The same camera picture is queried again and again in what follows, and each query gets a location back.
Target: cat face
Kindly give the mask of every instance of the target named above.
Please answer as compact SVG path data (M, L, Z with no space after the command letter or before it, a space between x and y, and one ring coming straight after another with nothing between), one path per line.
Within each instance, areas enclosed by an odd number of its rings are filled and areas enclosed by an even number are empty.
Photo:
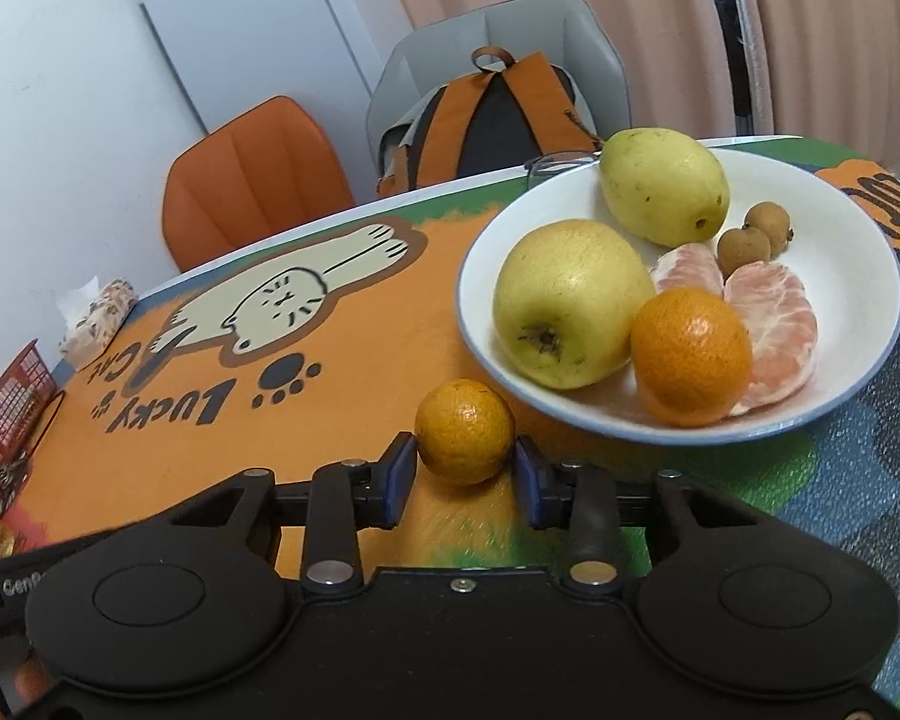
M308 268L290 268L241 300L221 327L237 335L234 354L248 354L309 322L326 296L327 285L319 274Z

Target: dining table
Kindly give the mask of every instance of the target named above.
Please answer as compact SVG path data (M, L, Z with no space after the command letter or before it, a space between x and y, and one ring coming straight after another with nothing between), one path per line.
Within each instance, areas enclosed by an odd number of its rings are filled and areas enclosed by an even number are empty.
M900 182L884 167L812 138L706 143L836 186L879 225L900 264ZM56 367L66 396L5 520L41 546L148 517L250 467L273 469L277 482L306 480L333 461L378 458L398 432L413 431L436 386L493 386L458 331L458 273L526 185L514 167L399 194L146 293L96 362ZM900 333L881 370L840 407L732 445L638 445L500 394L518 432L551 461L592 461L626 480L681 469L864 560L900 607ZM628 544L634 571L649 570L639 530L629 529ZM399 527L362 531L360 546L367 575L380 565L553 565L562 535L523 523L506 474L459 488L420 466ZM300 551L300 533L285 529L281 575L298 574ZM875 688L900 706L900 627Z

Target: pink citrus segment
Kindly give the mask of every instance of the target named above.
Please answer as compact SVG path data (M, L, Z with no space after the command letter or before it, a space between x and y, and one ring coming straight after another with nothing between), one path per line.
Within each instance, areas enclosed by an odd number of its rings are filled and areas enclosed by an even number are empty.
M656 261L650 276L658 295L682 287L706 290L718 298L724 295L724 275L713 252L703 244L684 244L668 251Z
M727 279L724 299L754 345L751 381L730 414L776 403L805 385L813 374L817 317L797 274L780 263L744 265Z

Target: bowl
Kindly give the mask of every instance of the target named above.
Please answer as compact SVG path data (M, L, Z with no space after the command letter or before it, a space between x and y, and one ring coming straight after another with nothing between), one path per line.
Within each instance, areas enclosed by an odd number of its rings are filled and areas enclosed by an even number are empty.
M712 151L730 182L724 229L739 227L746 211L764 200L780 203L790 214L794 240L778 261L802 279L820 329L816 370L807 385L738 418L682 429L643 410L630 365L573 391L551 391L514 369L493 328L493 289L506 255L530 230L564 218L592 218L621 232L648 269L666 251L616 223L602 199L596 164L564 172L520 196L487 225L463 261L458 324L470 351L497 383L543 413L594 433L689 446L782 433L836 408L871 380L900 332L900 267L879 228L848 196L806 170L744 151Z

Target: green pear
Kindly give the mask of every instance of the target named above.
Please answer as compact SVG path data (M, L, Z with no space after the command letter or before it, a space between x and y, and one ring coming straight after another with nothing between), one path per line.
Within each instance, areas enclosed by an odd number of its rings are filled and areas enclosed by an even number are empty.
M516 370L551 389L573 389L629 360L631 325L654 293L620 233L570 218L526 234L506 255L493 324Z
M711 239L730 208L720 161L673 129L639 127L611 137L600 155L600 183L625 230L665 247Z

